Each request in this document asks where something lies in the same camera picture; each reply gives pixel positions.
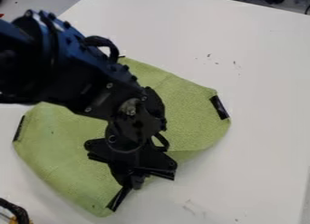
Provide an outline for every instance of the white table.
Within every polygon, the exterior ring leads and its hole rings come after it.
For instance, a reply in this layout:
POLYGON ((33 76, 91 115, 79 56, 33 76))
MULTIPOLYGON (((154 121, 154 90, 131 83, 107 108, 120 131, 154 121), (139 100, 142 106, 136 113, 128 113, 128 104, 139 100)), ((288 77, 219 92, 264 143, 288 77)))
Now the white table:
POLYGON ((82 0, 61 16, 123 54, 218 90, 232 126, 217 146, 97 219, 16 156, 21 106, 0 112, 0 194, 35 223, 297 224, 310 165, 310 18, 228 0, 82 0))

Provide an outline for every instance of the green cloth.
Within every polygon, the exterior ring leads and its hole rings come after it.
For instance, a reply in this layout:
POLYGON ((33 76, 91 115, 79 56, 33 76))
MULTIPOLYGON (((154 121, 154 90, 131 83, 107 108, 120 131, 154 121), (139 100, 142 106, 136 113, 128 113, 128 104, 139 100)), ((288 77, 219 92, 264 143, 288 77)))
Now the green cloth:
MULTIPOLYGON (((128 58, 120 63, 129 65, 139 83, 155 89, 164 101, 168 130, 163 135, 170 141, 168 155, 178 163, 212 146, 228 130, 230 119, 220 120, 209 100, 217 94, 215 90, 128 58)), ((25 115, 14 145, 52 188, 92 214, 105 217, 111 213, 105 207, 121 186, 106 164, 88 160, 83 144, 102 138, 106 125, 106 121, 42 102, 25 115)))

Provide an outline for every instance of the screw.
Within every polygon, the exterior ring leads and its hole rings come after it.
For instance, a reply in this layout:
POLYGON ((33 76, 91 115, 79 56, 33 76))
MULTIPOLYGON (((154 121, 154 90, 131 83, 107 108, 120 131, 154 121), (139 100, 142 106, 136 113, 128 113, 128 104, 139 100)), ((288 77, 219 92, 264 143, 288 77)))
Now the screw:
POLYGON ((132 76, 131 76, 131 79, 132 79, 134 82, 136 82, 138 78, 137 78, 137 76, 132 75, 132 76))
POLYGON ((71 27, 71 24, 68 21, 65 21, 63 23, 64 28, 69 29, 71 27))
POLYGON ((107 83, 107 89, 111 89, 113 87, 113 83, 107 83))
POLYGON ((86 143, 84 143, 84 148, 87 151, 90 151, 92 149, 92 144, 90 141, 87 141, 86 143))
POLYGON ((110 135, 110 137, 109 137, 109 143, 115 143, 116 142, 116 137, 115 137, 115 135, 110 135))
POLYGON ((123 68, 124 71, 128 71, 129 70, 129 66, 128 65, 123 65, 122 68, 123 68))
POLYGON ((50 19, 55 20, 56 19, 56 15, 54 15, 53 13, 50 13, 47 15, 50 19))
POLYGON ((136 112, 134 110, 127 111, 127 115, 134 116, 136 115, 136 112))
POLYGON ((25 13, 24 13, 24 16, 25 17, 32 17, 33 16, 33 12, 31 10, 27 10, 25 13))
POLYGON ((92 110, 92 107, 87 107, 87 108, 85 109, 86 112, 90 112, 91 110, 92 110))

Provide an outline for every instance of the black cable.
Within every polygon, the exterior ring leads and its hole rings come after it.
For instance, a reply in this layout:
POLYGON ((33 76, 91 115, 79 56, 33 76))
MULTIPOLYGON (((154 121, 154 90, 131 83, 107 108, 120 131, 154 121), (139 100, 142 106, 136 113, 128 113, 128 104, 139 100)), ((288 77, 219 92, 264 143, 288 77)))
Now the black cable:
POLYGON ((305 15, 308 15, 309 9, 310 9, 310 5, 306 8, 306 10, 305 10, 305 15))
POLYGON ((23 209, 22 207, 16 206, 15 204, 12 204, 8 202, 7 200, 1 199, 1 198, 0 198, 0 207, 8 209, 11 213, 13 213, 17 218, 18 224, 29 224, 30 223, 27 211, 23 209))
POLYGON ((83 39, 83 43, 86 44, 87 46, 96 46, 96 47, 101 47, 101 46, 107 46, 110 48, 110 61, 113 63, 117 63, 117 60, 119 59, 119 49, 114 45, 114 43, 107 38, 103 38, 100 36, 89 36, 87 38, 83 39))

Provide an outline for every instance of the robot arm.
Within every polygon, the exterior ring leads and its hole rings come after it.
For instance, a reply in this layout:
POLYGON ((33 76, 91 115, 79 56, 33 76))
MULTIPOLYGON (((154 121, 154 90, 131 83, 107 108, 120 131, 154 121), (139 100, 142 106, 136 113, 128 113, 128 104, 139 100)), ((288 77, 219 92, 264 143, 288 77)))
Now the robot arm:
POLYGON ((0 102, 50 102, 74 113, 108 121, 105 138, 89 140, 91 160, 108 163, 123 190, 111 201, 116 210, 131 189, 150 175, 174 179, 177 163, 164 151, 169 143, 165 108, 150 87, 141 87, 108 39, 84 37, 53 14, 28 10, 11 24, 0 20, 0 102), (109 47, 110 55, 98 47, 109 47), (157 147, 151 137, 163 144, 157 147))

